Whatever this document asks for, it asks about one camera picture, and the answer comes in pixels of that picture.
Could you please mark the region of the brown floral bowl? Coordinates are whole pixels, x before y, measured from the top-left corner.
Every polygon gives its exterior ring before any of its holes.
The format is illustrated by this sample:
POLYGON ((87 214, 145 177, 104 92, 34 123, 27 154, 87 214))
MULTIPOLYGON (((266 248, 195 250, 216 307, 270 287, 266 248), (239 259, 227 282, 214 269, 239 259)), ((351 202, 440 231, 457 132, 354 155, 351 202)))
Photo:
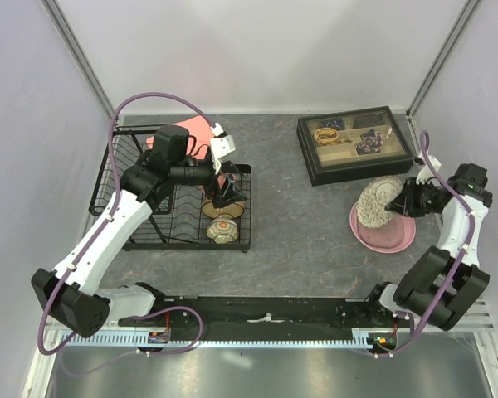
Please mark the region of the brown floral bowl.
POLYGON ((225 207, 216 208, 213 206, 211 200, 205 199, 201 206, 201 212, 211 219, 216 219, 218 217, 237 219, 244 214, 245 204, 243 201, 237 201, 225 207))

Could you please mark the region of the pink plate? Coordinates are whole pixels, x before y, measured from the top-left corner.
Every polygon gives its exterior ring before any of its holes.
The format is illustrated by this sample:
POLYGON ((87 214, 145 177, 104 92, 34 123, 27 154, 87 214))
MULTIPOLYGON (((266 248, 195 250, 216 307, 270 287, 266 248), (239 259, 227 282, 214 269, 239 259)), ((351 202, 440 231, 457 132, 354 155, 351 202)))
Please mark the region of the pink plate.
POLYGON ((356 205, 353 205, 350 211, 349 225, 362 245, 382 254, 395 254, 407 249, 416 236, 415 220, 400 215, 396 215, 386 226, 378 229, 363 226, 358 220, 356 205))

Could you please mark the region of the speckled ceramic plate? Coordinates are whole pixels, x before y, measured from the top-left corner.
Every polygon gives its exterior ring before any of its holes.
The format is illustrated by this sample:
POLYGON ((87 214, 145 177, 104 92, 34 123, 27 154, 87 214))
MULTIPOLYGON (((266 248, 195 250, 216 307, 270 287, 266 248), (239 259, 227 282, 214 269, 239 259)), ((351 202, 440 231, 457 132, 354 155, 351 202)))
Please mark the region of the speckled ceramic plate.
POLYGON ((403 189, 403 181, 395 176, 379 177, 371 181, 359 196, 356 214, 359 223, 370 229, 386 226, 393 218, 392 211, 386 206, 391 203, 403 189))

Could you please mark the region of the clear glass plate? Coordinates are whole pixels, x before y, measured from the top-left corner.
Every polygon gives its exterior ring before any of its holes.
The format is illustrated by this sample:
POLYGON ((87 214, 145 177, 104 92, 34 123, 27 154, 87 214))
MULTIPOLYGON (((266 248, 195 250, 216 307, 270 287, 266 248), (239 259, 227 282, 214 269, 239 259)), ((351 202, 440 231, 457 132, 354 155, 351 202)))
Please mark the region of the clear glass plate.
POLYGON ((359 223, 357 232, 361 241, 375 249, 395 249, 404 242, 406 235, 400 220, 393 220, 379 228, 368 228, 359 223))

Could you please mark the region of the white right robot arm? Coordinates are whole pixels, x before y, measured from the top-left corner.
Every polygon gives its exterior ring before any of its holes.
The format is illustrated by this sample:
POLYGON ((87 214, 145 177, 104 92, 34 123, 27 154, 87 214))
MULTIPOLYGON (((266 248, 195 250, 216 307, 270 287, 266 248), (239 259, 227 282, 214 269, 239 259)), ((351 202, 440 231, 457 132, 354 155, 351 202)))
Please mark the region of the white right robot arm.
POLYGON ((490 281, 480 270, 477 255, 481 223, 493 202, 487 182, 483 167, 463 163, 446 181, 432 172, 426 178, 398 182, 399 192, 364 190, 363 199, 382 201, 376 216, 359 213, 365 226, 396 216, 439 214, 443 219, 437 244, 427 249, 399 283, 385 282, 373 288, 363 307, 369 324, 383 326, 393 313, 409 311, 420 317, 421 327, 430 324, 447 331, 481 296, 490 281))

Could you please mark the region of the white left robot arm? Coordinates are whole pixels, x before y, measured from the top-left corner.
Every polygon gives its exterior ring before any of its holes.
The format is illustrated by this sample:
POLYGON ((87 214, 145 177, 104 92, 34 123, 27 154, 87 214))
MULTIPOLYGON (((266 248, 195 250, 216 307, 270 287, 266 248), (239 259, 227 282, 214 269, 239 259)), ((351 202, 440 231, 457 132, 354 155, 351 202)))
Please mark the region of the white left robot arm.
POLYGON ((237 167, 229 157, 236 150, 232 136, 219 124, 202 159, 188 153, 190 132, 164 124, 151 146, 123 172, 106 208, 78 246, 52 270, 38 269, 31 284, 46 317, 81 337, 91 337, 111 320, 137 316, 159 325, 165 306, 145 285, 123 293, 101 293, 100 281, 135 230, 149 219, 177 185, 200 186, 215 207, 245 200, 229 181, 237 167))

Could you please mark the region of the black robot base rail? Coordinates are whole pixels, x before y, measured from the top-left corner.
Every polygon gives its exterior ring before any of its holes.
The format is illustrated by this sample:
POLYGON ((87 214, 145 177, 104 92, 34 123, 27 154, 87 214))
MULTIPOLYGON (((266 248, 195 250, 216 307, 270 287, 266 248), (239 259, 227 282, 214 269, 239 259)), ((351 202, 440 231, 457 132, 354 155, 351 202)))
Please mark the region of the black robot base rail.
POLYGON ((392 332, 392 314, 365 299, 310 297, 166 296, 153 312, 173 306, 195 310, 202 342, 345 340, 354 329, 392 332))

